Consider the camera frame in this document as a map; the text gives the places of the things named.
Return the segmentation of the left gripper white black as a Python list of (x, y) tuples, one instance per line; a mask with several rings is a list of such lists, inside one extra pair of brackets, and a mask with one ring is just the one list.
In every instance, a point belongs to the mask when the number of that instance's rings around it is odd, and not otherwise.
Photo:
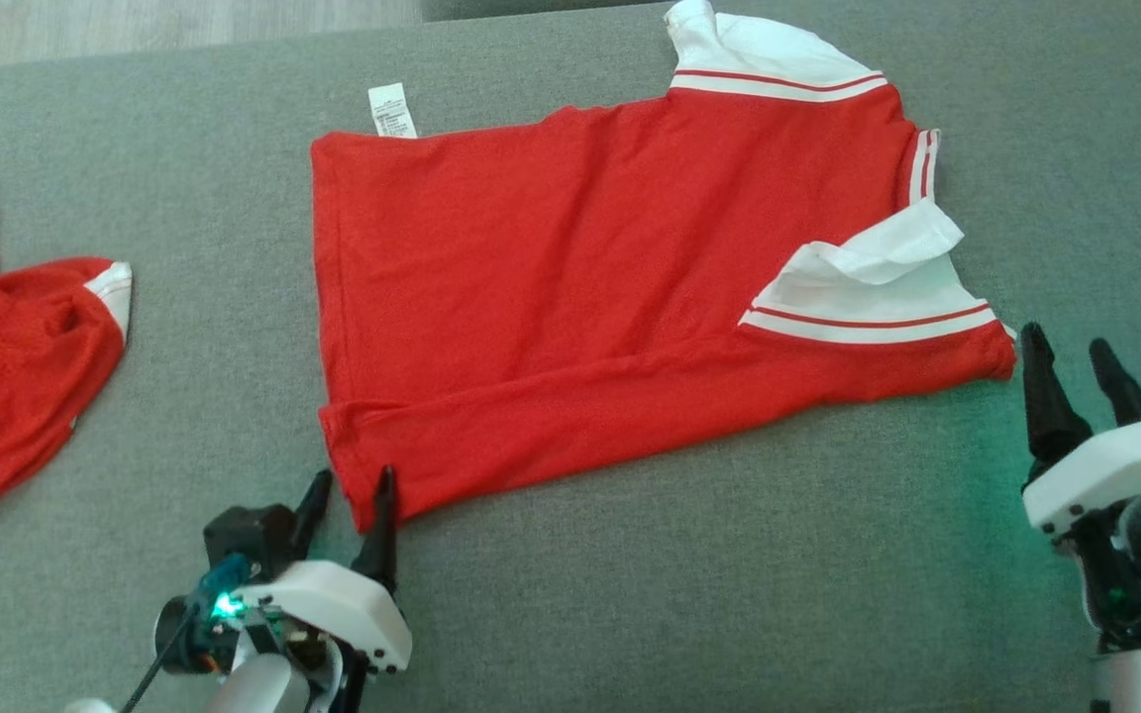
[(397, 591), (399, 497), (397, 472), (385, 465), (377, 480), (374, 516), (350, 568), (326, 560), (305, 560), (329, 510), (334, 473), (314, 473), (294, 511), (290, 550), (296, 560), (269, 583), (236, 588), (241, 614), (326, 635), (366, 655), (383, 673), (407, 671), (413, 640), (407, 622), (389, 592)]

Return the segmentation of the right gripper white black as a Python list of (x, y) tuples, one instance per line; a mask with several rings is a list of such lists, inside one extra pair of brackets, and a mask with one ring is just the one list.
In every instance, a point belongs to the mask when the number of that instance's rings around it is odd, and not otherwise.
[(1118, 426), (1095, 435), (1066, 397), (1037, 322), (1023, 325), (1019, 345), (1033, 457), (1022, 491), (1028, 522), (1078, 561), (1100, 648), (1140, 650), (1141, 384), (1106, 339), (1091, 340), (1092, 373)]

